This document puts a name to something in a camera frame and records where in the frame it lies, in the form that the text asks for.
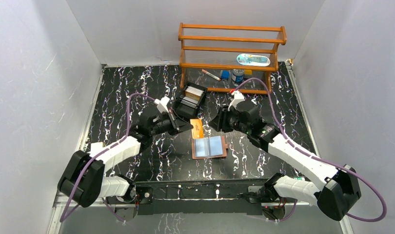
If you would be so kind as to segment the brown leather card holder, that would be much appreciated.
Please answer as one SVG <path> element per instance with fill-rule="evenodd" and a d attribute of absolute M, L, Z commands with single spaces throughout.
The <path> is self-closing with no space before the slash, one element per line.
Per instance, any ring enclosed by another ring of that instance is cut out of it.
<path fill-rule="evenodd" d="M 225 136 L 197 138 L 192 141 L 192 159 L 224 158 L 227 150 Z"/>

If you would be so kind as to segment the orange VIP card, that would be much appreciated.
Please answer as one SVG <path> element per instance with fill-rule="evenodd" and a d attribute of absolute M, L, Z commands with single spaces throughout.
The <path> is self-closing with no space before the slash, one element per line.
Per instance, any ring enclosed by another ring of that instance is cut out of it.
<path fill-rule="evenodd" d="M 191 130 L 193 139 L 200 139 L 205 137 L 202 120 L 200 118 L 190 119 L 190 124 L 193 126 Z"/>

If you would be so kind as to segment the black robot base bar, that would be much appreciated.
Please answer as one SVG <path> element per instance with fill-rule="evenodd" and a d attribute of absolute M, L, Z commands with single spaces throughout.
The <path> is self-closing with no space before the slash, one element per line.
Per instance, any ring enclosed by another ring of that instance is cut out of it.
<path fill-rule="evenodd" d="M 292 198 L 261 197 L 265 178 L 143 181 L 137 182 L 136 200 L 126 203 L 115 197 L 106 201 L 116 208 L 134 208 L 138 215 L 168 213 L 244 213 L 261 215 L 267 207 L 291 206 Z"/>

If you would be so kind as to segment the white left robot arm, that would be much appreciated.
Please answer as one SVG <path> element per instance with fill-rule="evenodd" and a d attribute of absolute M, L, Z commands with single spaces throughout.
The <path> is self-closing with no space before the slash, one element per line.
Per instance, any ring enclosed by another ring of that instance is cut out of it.
<path fill-rule="evenodd" d="M 125 203 L 133 202 L 137 197 L 135 182 L 124 175 L 105 177 L 105 172 L 145 151 L 155 135 L 175 136 L 192 128 L 172 109 L 139 121 L 130 127 L 128 136 L 102 147 L 98 153 L 74 152 L 58 182 L 58 190 L 84 208 L 98 198 L 112 196 Z"/>

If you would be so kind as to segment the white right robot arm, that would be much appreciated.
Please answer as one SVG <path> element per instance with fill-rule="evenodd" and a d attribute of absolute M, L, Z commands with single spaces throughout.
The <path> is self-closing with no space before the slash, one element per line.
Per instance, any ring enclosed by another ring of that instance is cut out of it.
<path fill-rule="evenodd" d="M 304 155 L 302 148 L 287 140 L 274 124 L 266 122 L 256 107 L 245 110 L 222 106 L 209 125 L 218 132 L 246 134 L 254 146 L 287 162 L 307 177 L 306 181 L 297 180 L 276 173 L 263 188 L 250 192 L 257 199 L 277 202 L 281 198 L 294 198 L 316 205 L 327 217 L 340 221 L 361 197 L 358 179 Z"/>

